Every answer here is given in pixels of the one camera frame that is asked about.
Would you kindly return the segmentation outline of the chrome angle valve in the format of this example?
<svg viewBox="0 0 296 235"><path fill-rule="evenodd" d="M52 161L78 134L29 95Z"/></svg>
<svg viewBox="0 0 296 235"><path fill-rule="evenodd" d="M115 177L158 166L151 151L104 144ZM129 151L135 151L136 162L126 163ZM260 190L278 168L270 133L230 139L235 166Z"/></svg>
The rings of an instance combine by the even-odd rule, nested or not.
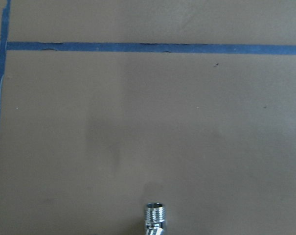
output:
<svg viewBox="0 0 296 235"><path fill-rule="evenodd" d="M144 207L144 223L146 235L167 234L166 207L163 203L152 202Z"/></svg>

